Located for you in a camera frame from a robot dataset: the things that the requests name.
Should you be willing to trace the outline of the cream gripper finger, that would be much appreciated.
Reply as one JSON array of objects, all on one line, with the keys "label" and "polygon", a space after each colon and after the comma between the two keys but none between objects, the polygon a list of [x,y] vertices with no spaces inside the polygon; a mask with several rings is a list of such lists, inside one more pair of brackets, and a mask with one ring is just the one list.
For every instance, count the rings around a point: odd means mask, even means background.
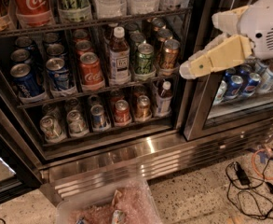
[{"label": "cream gripper finger", "polygon": [[179,73],[184,79],[196,79],[238,66],[253,53],[251,42],[243,35],[221,34],[203,50],[199,50],[180,65]]},{"label": "cream gripper finger", "polygon": [[217,12],[212,15],[212,24],[223,33],[237,35],[239,33],[238,25],[240,17],[248,8],[248,6],[243,6],[224,12]]}]

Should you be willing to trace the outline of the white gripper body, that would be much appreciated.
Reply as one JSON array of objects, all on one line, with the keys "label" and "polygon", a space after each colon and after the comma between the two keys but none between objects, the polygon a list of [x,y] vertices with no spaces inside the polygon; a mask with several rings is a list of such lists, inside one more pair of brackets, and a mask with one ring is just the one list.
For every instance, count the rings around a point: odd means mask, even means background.
[{"label": "white gripper body", "polygon": [[252,42],[253,55],[273,58],[273,0],[258,0],[239,19],[239,32]]}]

